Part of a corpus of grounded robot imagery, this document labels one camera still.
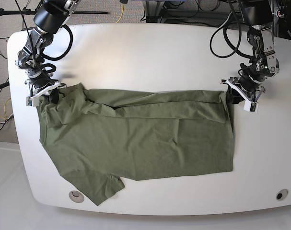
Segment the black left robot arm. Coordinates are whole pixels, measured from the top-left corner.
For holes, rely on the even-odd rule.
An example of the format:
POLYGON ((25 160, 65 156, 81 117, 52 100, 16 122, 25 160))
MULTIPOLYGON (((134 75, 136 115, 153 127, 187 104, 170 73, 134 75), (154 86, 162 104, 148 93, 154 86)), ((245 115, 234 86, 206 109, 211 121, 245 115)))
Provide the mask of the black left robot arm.
POLYGON ((224 80, 228 86, 227 102, 239 104, 242 101, 256 105, 261 93, 265 91, 262 83, 279 72, 279 61, 274 50, 274 35, 271 31, 273 16, 267 0, 239 0, 239 12, 236 12, 232 1, 228 1, 231 11, 225 22, 219 26, 218 31, 223 31, 226 44, 232 50, 228 55, 218 55, 217 58, 229 58, 237 54, 249 60, 249 65, 240 64, 238 77, 224 80), (233 45, 228 38, 227 30, 232 22, 238 26, 239 38, 233 45), (242 39, 242 27, 248 26, 246 35, 248 43, 252 46, 252 55, 247 55, 239 50, 242 39))

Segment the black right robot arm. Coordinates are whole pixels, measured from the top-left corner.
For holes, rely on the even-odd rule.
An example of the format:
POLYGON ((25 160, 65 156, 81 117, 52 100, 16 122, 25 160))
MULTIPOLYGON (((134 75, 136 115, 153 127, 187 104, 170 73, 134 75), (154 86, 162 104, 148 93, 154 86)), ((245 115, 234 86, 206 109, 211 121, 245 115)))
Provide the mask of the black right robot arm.
POLYGON ((15 65, 25 71, 28 80, 30 95, 26 97, 26 105, 39 106, 40 97, 44 96, 53 104, 58 103, 59 89, 66 88, 66 84, 51 77, 56 71, 56 66, 49 61, 59 61, 70 51, 73 43, 73 34, 66 25, 66 21, 75 12, 78 0, 44 0, 35 13, 35 27, 27 30, 27 41, 19 51, 15 65), (65 52, 58 57, 50 57, 44 54, 44 50, 54 39, 54 35, 60 28, 69 33, 70 41, 65 52))

